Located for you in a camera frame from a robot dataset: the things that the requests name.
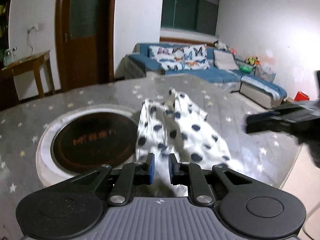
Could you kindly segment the white navy polka dot garment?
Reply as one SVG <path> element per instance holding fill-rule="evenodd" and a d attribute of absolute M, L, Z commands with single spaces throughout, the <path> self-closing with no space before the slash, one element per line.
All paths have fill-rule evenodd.
<path fill-rule="evenodd" d="M 184 197 L 187 187 L 174 186 L 169 178 L 169 155 L 209 170 L 231 160 L 227 142 L 207 121 L 208 114 L 187 94 L 174 89 L 161 103 L 145 99 L 140 111 L 136 160 L 155 155 L 155 176 L 150 193 L 155 197 Z"/>

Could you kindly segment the red box on floor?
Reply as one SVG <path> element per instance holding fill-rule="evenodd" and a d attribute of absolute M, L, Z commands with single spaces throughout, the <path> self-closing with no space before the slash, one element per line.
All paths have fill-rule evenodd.
<path fill-rule="evenodd" d="M 297 102 L 297 101 L 309 101 L 310 100 L 310 96 L 306 95 L 305 93 L 301 92 L 301 91 L 298 91 L 295 98 L 294 98 L 294 101 Z"/>

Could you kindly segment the blue sectional sofa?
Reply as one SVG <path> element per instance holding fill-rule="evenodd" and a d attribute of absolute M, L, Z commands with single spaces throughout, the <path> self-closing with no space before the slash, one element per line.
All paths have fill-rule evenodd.
<path fill-rule="evenodd" d="M 258 76 L 259 67 L 240 60 L 227 48 L 206 44 L 138 43 L 123 58 L 124 77 L 189 74 L 217 84 L 229 92 L 239 92 L 257 104 L 279 106 L 287 92 L 270 78 Z"/>

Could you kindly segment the grey star patterned tablecloth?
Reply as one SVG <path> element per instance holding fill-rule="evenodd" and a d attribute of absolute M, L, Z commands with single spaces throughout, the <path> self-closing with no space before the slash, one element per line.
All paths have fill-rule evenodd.
<path fill-rule="evenodd" d="M 247 135 L 260 107 L 227 85 L 191 75 L 120 81 L 72 90 L 1 112 L 1 239 L 19 239 L 15 209 L 26 195 L 104 163 L 155 155 L 152 196 L 185 196 L 172 186 L 168 156 L 231 169 L 281 187 L 299 154 L 293 137 Z"/>

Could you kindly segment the colourful toys on sofa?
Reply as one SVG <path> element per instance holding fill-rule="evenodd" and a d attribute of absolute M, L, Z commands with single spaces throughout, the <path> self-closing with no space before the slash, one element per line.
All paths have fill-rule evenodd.
<path fill-rule="evenodd" d="M 261 63 L 259 57 L 252 56 L 243 58 L 242 56 L 238 55 L 233 48 L 231 48 L 229 52 L 233 54 L 238 68 L 243 73 L 254 75 L 268 82 L 273 82 L 275 80 L 276 73 L 269 65 L 266 63 Z"/>

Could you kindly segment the round black induction cooktop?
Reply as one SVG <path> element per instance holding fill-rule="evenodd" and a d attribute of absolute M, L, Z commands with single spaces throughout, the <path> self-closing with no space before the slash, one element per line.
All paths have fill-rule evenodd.
<path fill-rule="evenodd" d="M 117 167 L 134 153 L 138 125 L 119 113 L 98 112 L 78 117 L 55 135 L 50 152 L 58 167 L 84 173 L 101 165 Z"/>

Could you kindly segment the beige square cushion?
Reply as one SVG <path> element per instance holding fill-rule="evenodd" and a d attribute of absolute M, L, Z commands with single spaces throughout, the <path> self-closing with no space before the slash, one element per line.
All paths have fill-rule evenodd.
<path fill-rule="evenodd" d="M 214 50 L 214 65 L 221 70 L 238 69 L 233 54 L 223 50 Z"/>

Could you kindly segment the black white plush toy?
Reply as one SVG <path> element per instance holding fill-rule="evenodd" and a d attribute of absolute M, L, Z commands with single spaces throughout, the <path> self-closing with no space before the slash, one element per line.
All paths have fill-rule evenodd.
<path fill-rule="evenodd" d="M 216 40 L 214 43 L 213 43 L 214 47 L 217 49 L 217 50 L 228 50 L 228 46 L 225 45 L 223 42 L 219 41 L 219 40 Z"/>

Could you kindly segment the butterfly print pillow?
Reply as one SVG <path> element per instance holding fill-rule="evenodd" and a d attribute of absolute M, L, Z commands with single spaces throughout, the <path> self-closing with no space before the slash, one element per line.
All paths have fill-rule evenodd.
<path fill-rule="evenodd" d="M 165 71 L 203 70 L 210 67 L 206 44 L 179 47 L 149 46 L 148 54 Z"/>

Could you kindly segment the dark green window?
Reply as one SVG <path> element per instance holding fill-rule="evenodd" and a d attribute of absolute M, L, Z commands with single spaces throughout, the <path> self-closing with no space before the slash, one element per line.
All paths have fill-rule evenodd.
<path fill-rule="evenodd" d="M 208 0 L 163 0 L 161 27 L 214 36 L 218 10 L 219 4 Z"/>

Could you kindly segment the brown wooden side table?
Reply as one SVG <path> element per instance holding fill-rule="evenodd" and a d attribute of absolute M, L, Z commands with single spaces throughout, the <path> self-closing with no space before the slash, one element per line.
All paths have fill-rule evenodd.
<path fill-rule="evenodd" d="M 53 95 L 55 95 L 55 86 L 53 81 L 52 69 L 50 65 L 49 50 L 36 53 L 28 57 L 24 57 L 18 61 L 9 64 L 8 67 L 1 69 L 1 81 L 4 79 L 16 77 L 27 72 L 33 72 L 39 97 L 44 98 L 45 95 L 40 74 L 40 70 L 44 66 L 46 66 L 48 72 L 50 91 Z"/>

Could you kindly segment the dark wooden shelf cabinet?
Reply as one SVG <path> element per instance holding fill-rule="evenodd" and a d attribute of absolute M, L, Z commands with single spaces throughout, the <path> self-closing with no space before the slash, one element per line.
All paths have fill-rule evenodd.
<path fill-rule="evenodd" d="M 9 49 L 9 11 L 11 0 L 1 0 L 1 70 L 4 65 L 4 54 Z M 1 72 L 1 100 L 8 105 L 12 102 L 12 81 Z"/>

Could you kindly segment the brown wooden door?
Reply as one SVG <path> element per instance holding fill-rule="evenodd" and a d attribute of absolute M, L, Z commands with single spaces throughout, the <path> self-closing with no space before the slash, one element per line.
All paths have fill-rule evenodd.
<path fill-rule="evenodd" d="M 61 88 L 114 80 L 116 0 L 56 0 L 55 46 Z"/>

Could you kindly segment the glass jar on side table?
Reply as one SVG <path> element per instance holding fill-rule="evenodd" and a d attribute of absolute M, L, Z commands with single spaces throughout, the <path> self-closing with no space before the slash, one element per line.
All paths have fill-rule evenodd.
<path fill-rule="evenodd" d="M 8 66 L 12 64 L 15 61 L 15 51 L 17 50 L 16 47 L 12 49 L 7 49 L 4 52 L 4 58 L 3 58 L 3 63 L 5 66 Z"/>

